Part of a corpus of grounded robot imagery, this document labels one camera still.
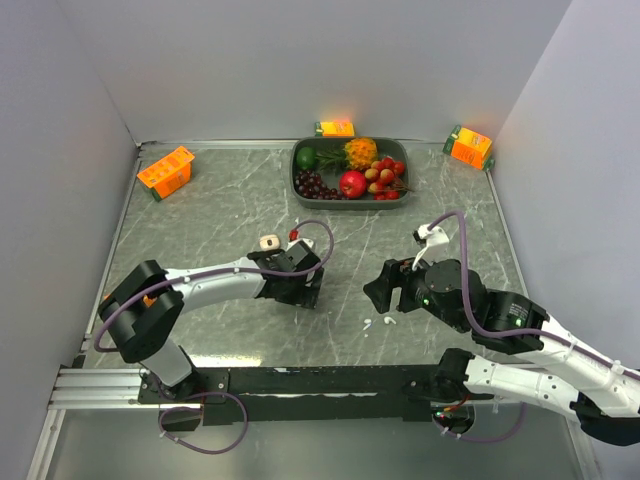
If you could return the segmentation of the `pink earbuds charging case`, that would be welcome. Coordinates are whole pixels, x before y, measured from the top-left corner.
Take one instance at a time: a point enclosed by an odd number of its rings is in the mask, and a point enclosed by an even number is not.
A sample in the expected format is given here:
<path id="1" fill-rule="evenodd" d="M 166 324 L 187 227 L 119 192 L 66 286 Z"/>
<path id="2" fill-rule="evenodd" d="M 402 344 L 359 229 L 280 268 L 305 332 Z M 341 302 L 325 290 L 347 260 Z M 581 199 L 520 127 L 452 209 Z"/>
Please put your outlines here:
<path id="1" fill-rule="evenodd" d="M 280 246 L 280 239 L 276 234 L 268 234 L 259 239 L 259 247 L 262 251 L 277 250 Z"/>

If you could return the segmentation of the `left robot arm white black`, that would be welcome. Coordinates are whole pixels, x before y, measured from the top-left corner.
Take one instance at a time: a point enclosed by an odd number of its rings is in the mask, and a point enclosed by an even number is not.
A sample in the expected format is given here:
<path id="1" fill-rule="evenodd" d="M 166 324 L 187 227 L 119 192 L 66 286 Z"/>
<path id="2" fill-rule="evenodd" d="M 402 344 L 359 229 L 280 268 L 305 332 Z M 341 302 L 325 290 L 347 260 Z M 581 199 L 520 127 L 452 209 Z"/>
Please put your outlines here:
<path id="1" fill-rule="evenodd" d="M 155 260 L 144 261 L 99 305 L 100 332 L 110 335 L 124 362 L 142 365 L 165 394 L 184 402 L 195 395 L 198 374 L 170 339 L 181 315 L 239 299 L 313 309 L 323 275 L 322 260 L 304 241 L 197 269 L 163 269 Z"/>

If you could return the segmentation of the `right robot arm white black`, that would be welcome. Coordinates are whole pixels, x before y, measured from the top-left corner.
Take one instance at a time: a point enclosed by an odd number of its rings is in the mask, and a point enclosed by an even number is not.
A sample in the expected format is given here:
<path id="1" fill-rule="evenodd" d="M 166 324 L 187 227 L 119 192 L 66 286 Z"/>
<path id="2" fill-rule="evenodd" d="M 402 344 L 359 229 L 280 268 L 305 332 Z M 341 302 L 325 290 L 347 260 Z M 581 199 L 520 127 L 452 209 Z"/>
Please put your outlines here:
<path id="1" fill-rule="evenodd" d="M 401 313 L 423 309 L 488 350 L 540 368 L 535 374 L 471 356 L 436 375 L 448 398 L 470 393 L 511 397 L 555 411 L 590 437 L 614 446 L 639 441 L 639 373 L 598 352 L 544 308 L 514 292 L 489 289 L 458 260 L 429 264 L 391 259 L 363 287 L 379 313 L 393 291 Z"/>

